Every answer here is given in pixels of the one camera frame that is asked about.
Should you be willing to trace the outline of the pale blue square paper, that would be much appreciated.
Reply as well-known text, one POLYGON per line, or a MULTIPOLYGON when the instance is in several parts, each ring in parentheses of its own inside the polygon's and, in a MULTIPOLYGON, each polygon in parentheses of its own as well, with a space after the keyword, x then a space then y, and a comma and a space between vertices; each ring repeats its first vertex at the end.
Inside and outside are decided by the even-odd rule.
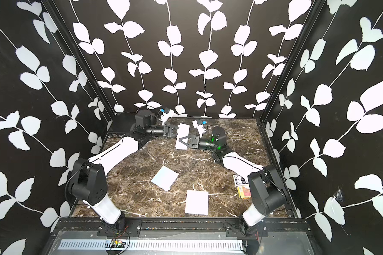
POLYGON ((168 167, 162 166, 156 175, 152 178, 151 182, 164 191, 169 191, 178 175, 178 173, 174 172, 168 167))

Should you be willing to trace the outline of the black aluminium briefcase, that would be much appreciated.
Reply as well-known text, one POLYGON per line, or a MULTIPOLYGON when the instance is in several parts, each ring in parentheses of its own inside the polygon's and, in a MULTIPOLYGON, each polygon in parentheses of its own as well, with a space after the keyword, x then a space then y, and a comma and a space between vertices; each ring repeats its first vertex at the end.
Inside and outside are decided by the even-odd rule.
POLYGON ((107 133, 109 135, 125 136, 135 123, 135 113, 119 113, 113 118, 107 133))

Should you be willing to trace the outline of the white square paper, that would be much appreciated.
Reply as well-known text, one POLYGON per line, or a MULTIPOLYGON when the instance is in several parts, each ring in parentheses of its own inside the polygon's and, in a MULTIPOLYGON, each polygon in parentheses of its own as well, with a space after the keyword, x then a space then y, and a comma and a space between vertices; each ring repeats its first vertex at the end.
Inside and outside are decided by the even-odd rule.
POLYGON ((187 191, 186 214, 208 215, 209 213, 209 193, 206 191, 187 191))

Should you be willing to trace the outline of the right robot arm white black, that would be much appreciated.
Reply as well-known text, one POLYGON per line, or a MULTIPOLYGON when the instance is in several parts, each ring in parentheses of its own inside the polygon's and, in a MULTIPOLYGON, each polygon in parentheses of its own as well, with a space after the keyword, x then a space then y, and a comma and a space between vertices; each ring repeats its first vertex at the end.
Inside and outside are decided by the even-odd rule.
POLYGON ((178 125, 177 142, 182 148, 208 151, 215 163, 233 171, 249 185, 252 204, 242 214, 242 225, 253 227, 287 202, 283 181, 272 165, 261 166, 239 156, 227 145, 224 128, 215 126, 209 139, 189 134, 189 126, 178 125))

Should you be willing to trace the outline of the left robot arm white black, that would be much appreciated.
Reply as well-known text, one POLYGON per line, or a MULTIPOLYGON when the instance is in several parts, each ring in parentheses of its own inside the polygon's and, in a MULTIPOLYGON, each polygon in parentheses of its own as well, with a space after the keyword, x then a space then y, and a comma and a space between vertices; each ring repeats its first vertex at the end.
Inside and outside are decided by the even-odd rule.
POLYGON ((108 225, 123 225, 124 213, 109 198, 107 175, 125 158, 145 146, 153 137, 175 137, 177 127, 168 123, 174 110, 160 109, 160 117, 143 109, 136 114, 124 114, 111 131, 122 138, 104 152, 90 158, 79 158, 73 164, 66 182, 65 196, 82 201, 108 225))

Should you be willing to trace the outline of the light blue square paper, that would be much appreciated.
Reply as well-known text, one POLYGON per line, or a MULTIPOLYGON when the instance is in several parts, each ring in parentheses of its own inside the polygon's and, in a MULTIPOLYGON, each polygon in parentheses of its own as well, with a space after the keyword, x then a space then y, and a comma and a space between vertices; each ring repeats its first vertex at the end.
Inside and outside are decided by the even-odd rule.
POLYGON ((177 130, 177 138, 188 136, 189 129, 190 129, 190 126, 188 124, 179 124, 178 130, 177 130))

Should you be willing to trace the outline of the black playing card box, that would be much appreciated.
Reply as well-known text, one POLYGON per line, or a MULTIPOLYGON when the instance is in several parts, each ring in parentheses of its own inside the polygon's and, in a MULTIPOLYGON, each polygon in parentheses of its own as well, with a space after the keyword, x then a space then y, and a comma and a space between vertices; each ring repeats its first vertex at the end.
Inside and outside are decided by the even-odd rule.
POLYGON ((245 186, 245 185, 249 184, 246 177, 238 175, 238 174, 233 175, 233 180, 234 180, 235 186, 237 186, 237 187, 238 186, 245 186))

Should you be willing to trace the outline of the small circuit board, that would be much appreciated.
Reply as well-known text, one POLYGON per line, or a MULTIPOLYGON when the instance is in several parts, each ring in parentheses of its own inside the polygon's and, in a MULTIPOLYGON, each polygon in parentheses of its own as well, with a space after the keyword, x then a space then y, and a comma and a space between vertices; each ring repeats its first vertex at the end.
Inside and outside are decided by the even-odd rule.
POLYGON ((116 250, 116 249, 125 249, 127 246, 126 240, 111 240, 109 243, 106 244, 105 248, 109 250, 116 250))

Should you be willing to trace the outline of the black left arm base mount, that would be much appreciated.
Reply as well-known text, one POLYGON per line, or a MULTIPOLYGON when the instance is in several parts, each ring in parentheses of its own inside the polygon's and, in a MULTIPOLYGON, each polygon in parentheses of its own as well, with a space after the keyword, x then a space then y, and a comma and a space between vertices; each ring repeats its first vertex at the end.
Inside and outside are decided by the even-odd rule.
POLYGON ((138 237, 142 225, 142 220, 137 218, 118 219, 114 224, 108 224, 101 220, 101 225, 97 232, 98 237, 113 238, 122 234, 122 237, 130 235, 131 237, 138 237))

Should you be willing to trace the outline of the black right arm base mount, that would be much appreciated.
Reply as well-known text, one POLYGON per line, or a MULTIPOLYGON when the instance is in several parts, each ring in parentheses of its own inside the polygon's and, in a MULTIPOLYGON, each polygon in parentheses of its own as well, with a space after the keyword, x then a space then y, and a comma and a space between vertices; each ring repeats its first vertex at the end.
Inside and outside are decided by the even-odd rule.
POLYGON ((258 240, 268 237, 268 229, 262 221, 254 226, 248 226, 243 219, 225 220, 223 228, 227 237, 258 240))

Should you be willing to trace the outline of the yellow red card box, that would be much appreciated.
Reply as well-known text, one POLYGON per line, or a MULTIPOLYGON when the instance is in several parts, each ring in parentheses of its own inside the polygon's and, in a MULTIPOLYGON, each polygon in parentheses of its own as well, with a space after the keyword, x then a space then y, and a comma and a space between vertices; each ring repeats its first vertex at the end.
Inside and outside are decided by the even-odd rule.
POLYGON ((251 199, 251 191, 249 185, 237 186, 237 192, 241 199, 251 199))

